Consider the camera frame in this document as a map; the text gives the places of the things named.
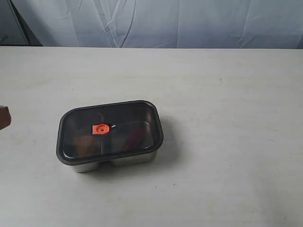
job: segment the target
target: table surface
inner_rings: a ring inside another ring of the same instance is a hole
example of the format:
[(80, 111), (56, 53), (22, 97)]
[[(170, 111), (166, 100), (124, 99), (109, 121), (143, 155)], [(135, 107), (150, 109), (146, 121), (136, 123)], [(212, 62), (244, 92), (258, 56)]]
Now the table surface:
[[(155, 160), (79, 174), (76, 107), (149, 100)], [(303, 226), (303, 51), (0, 48), (0, 226)]]

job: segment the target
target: white backdrop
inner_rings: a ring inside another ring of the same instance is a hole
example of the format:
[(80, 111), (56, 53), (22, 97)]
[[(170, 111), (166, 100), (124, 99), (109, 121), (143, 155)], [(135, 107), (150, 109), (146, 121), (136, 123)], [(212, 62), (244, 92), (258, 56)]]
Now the white backdrop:
[(302, 0), (13, 0), (44, 46), (302, 48)]

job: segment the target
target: food container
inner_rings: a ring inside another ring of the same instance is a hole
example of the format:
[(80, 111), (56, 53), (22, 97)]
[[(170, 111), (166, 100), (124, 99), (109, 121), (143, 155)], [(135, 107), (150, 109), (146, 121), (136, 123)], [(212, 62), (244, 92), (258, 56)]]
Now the food container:
[(57, 157), (81, 173), (105, 161), (115, 166), (150, 162), (162, 142), (159, 115), (150, 102), (81, 107), (60, 121)]

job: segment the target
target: dark lid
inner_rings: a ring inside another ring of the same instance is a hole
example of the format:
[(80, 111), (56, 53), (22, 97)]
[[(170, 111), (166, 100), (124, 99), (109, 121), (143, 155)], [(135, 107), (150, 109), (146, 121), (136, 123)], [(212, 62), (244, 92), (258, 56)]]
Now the dark lid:
[(152, 152), (163, 142), (156, 107), (131, 101), (82, 107), (66, 113), (58, 132), (57, 156), (67, 165)]

